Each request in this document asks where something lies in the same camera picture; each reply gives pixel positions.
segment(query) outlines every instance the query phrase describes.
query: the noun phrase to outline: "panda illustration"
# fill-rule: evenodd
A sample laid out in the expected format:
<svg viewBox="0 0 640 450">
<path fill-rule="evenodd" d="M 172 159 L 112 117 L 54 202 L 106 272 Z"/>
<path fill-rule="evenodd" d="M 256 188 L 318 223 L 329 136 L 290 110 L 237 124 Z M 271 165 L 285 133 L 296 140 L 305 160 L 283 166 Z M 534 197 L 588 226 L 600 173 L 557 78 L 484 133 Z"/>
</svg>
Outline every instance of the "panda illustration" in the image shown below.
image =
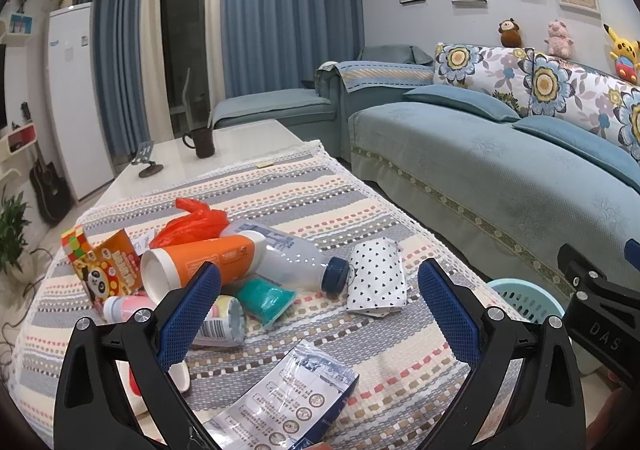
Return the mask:
<svg viewBox="0 0 640 450">
<path fill-rule="evenodd" d="M 93 302 L 96 298 L 106 300 L 109 296 L 109 280 L 106 273 L 98 266 L 82 268 L 82 280 L 87 284 L 89 297 Z"/>
</svg>

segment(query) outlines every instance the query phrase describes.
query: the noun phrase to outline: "floral sofa cover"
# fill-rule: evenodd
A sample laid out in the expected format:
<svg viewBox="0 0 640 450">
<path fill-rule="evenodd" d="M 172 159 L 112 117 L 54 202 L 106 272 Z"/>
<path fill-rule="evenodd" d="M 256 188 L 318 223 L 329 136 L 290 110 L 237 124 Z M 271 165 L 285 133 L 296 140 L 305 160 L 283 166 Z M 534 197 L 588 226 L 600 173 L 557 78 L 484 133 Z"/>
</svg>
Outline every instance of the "floral sofa cover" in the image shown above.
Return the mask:
<svg viewBox="0 0 640 450">
<path fill-rule="evenodd" d="M 533 49 L 441 44 L 435 84 L 502 100 L 521 116 L 548 115 L 640 159 L 640 90 Z M 623 258 L 640 240 L 640 195 L 556 144 L 471 113 L 423 102 L 368 108 L 349 121 L 351 166 L 441 233 L 479 271 L 517 277 L 566 302 L 556 257 L 572 244 L 609 278 L 640 290 Z"/>
<path fill-rule="evenodd" d="M 433 82 L 485 92 L 523 117 L 568 121 L 640 162 L 640 90 L 610 74 L 534 49 L 439 44 Z"/>
</svg>

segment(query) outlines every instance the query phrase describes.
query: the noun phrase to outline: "cable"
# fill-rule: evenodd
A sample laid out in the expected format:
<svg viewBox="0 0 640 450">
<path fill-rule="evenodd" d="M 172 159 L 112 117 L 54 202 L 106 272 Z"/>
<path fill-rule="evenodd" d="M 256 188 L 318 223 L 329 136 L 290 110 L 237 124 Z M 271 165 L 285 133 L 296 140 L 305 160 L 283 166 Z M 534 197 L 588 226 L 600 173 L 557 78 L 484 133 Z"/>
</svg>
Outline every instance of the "cable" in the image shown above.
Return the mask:
<svg viewBox="0 0 640 450">
<path fill-rule="evenodd" d="M 51 253 L 49 252 L 48 249 L 44 249 L 43 247 L 37 247 L 36 249 L 34 249 L 33 251 L 30 251 L 29 254 L 33 255 L 33 253 L 36 253 L 37 251 L 44 251 L 45 253 L 47 253 L 47 255 L 49 255 L 49 258 L 51 259 L 49 264 L 51 264 L 51 262 L 53 262 L 53 255 L 51 255 Z M 22 291 L 22 298 L 26 298 L 27 297 L 27 293 L 33 289 L 33 296 L 31 297 L 31 301 L 29 302 L 29 305 L 25 308 L 24 314 L 22 315 L 22 317 L 20 318 L 20 320 L 18 320 L 15 324 L 12 324 L 10 322 L 5 322 L 4 324 L 2 324 L 2 327 L 0 327 L 0 335 L 2 336 L 2 340 L 0 340 L 0 346 L 8 346 L 9 347 L 9 351 L 4 351 L 4 353 L 0 354 L 1 356 L 4 356 L 5 354 L 9 353 L 10 355 L 13 354 L 14 349 L 15 349 L 15 344 L 12 344 L 7 338 L 6 335 L 4 334 L 4 329 L 8 326 L 12 329 L 16 329 L 18 328 L 22 322 L 24 322 L 24 319 L 27 318 L 27 315 L 29 314 L 29 311 L 31 309 L 31 305 L 33 305 L 33 301 L 36 298 L 36 286 L 42 282 L 45 278 L 47 277 L 47 274 L 45 272 L 44 276 L 41 276 L 39 279 L 37 279 L 34 282 L 29 282 L 25 287 L 24 290 Z M 7 369 L 7 367 L 9 367 L 12 363 L 12 359 L 10 358 L 8 362 L 0 362 L 0 380 L 2 380 L 2 382 L 6 382 L 6 380 L 8 379 L 8 376 L 5 375 L 5 370 Z"/>
</svg>

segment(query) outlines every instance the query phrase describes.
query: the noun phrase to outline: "glass door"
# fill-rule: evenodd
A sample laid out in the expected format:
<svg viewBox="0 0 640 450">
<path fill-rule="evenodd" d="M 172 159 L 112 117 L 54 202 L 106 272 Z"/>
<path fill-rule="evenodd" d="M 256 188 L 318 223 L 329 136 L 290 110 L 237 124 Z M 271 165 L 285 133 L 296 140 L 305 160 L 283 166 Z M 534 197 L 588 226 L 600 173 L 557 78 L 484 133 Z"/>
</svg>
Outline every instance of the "glass door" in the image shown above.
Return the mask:
<svg viewBox="0 0 640 450">
<path fill-rule="evenodd" d="M 164 77 L 175 137 L 209 120 L 204 0 L 160 0 Z"/>
</svg>

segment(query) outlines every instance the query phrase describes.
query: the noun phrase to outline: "sofa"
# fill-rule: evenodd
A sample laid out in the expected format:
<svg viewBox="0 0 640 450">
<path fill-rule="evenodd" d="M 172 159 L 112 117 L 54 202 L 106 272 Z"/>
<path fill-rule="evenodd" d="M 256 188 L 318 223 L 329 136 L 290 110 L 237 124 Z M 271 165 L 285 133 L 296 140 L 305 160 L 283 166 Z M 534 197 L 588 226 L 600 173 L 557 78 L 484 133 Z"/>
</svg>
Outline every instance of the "sofa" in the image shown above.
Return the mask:
<svg viewBox="0 0 640 450">
<path fill-rule="evenodd" d="M 533 49 L 440 44 L 434 85 L 349 119 L 354 175 L 446 237 L 479 271 L 572 292 L 570 243 L 620 285 L 640 239 L 640 91 Z"/>
<path fill-rule="evenodd" d="M 365 47 L 354 62 L 328 62 L 326 68 L 320 68 L 316 72 L 314 88 L 290 88 L 221 101 L 213 113 L 213 127 L 218 129 L 276 119 L 303 141 L 319 139 L 330 155 L 349 160 L 349 116 L 370 106 L 401 99 L 404 92 L 417 86 L 393 84 L 384 79 L 372 80 L 367 69 L 394 64 L 402 71 L 424 71 L 423 65 L 431 62 L 433 58 L 416 46 Z M 348 82 L 345 86 L 342 75 L 346 72 L 352 77 L 354 72 L 359 72 L 362 84 L 353 88 Z M 432 77 L 433 71 L 430 70 L 429 83 Z"/>
</svg>

